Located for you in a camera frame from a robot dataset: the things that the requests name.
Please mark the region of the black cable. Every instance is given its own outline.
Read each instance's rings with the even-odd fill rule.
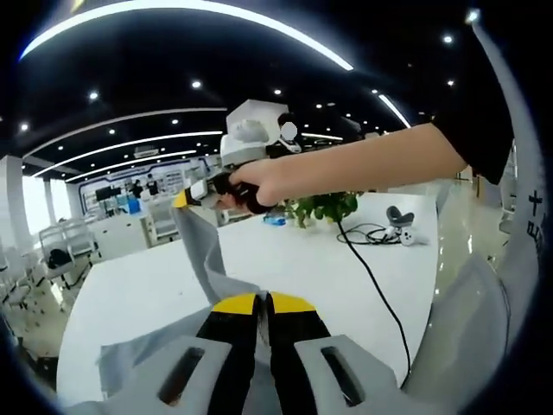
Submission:
[[[341,234],[344,236],[344,240],[347,243],[347,246],[349,246],[349,249],[352,250],[353,254],[357,257],[357,259],[365,267],[366,271],[369,274],[369,277],[371,277],[371,280],[372,280],[372,283],[374,284],[374,287],[377,289],[377,292],[380,295],[380,298],[382,299],[382,302],[385,304],[388,311],[390,311],[391,316],[396,321],[397,326],[399,327],[399,333],[401,334],[401,340],[404,343],[405,354],[407,355],[407,375],[405,376],[405,379],[401,384],[401,388],[403,388],[404,385],[405,385],[405,382],[407,381],[407,379],[409,378],[409,375],[411,373],[411,356],[410,356],[410,353],[409,353],[409,347],[407,346],[407,339],[405,338],[404,326],[399,321],[399,318],[397,317],[397,315],[396,315],[395,311],[393,310],[393,308],[388,303],[388,300],[386,300],[386,297],[385,297],[384,293],[380,290],[380,286],[378,285],[378,282],[377,282],[376,278],[372,274],[371,267],[365,262],[365,260],[361,257],[361,255],[359,255],[359,252],[357,252],[357,250],[353,247],[352,242],[347,238],[346,232],[344,231],[344,227],[342,226],[342,222],[338,221],[337,223],[338,223],[338,228],[340,229]]]
[[[368,226],[376,227],[376,229],[372,229],[369,232],[363,232],[363,231],[359,230],[361,227],[368,227]],[[344,239],[342,239],[341,237],[345,237],[350,233],[360,233],[365,238],[365,241],[349,240],[349,242],[352,245],[397,245],[397,244],[401,243],[401,241],[399,240],[399,236],[396,235],[396,234],[392,235],[392,236],[383,235],[381,238],[376,238],[374,236],[376,233],[381,233],[381,232],[383,233],[385,231],[386,231],[386,228],[383,227],[382,225],[367,222],[367,223],[361,223],[361,224],[357,225],[356,227],[352,227],[351,229],[348,229],[344,233],[338,233],[338,235],[336,235],[336,239],[340,243],[346,244],[346,241]]]

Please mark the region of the ceiling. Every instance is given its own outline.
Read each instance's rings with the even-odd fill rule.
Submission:
[[[55,36],[18,61],[34,37],[71,16],[73,0],[42,10],[30,5],[39,2],[22,3],[26,9],[14,17],[16,30],[0,50],[0,85],[8,92],[0,101],[0,150],[51,163],[139,139],[226,132],[226,114],[246,99],[285,103],[304,132],[344,142],[377,127],[378,132],[404,128],[378,99],[380,93],[411,125],[421,124],[461,87],[449,86],[448,80],[455,79],[468,35],[468,2],[447,7],[387,2],[355,10],[337,1],[227,0],[221,3],[301,30],[353,70],[255,22],[179,9],[104,16]],[[108,3],[115,2],[85,0],[76,14]],[[445,35],[454,41],[445,43]],[[195,80],[200,88],[192,87]],[[95,100],[91,92],[98,93]],[[22,123],[28,123],[26,131]],[[163,148],[161,154],[196,150],[194,155],[204,156],[214,154],[220,137],[173,137],[152,144]],[[89,172],[126,162],[134,147],[102,151],[65,167]],[[43,169],[29,160],[24,158],[25,174]],[[57,169],[44,174],[62,175],[74,176]]]

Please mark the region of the window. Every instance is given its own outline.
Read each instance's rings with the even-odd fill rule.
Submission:
[[[46,189],[44,181],[38,177],[23,176],[23,199],[29,233],[35,235],[50,226]]]
[[[63,180],[51,180],[52,203],[54,204],[54,216],[56,221],[71,218],[71,205],[69,205],[69,195],[67,194],[67,185]]]

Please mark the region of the potted plant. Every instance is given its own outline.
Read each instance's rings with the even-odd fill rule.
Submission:
[[[297,201],[286,201],[285,211],[289,219],[296,218],[300,228],[307,227],[306,220],[327,218],[339,222],[357,210],[357,197],[363,192],[339,192],[327,195],[303,197]]]

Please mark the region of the hand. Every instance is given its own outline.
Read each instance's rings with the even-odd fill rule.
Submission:
[[[229,181],[233,186],[242,182],[259,186],[257,202],[263,206],[274,206],[280,199],[277,196],[277,165],[275,160],[263,159],[250,162],[240,167],[231,174]],[[247,211],[247,208],[240,206],[232,195],[221,195],[217,204],[218,208],[237,208]]]

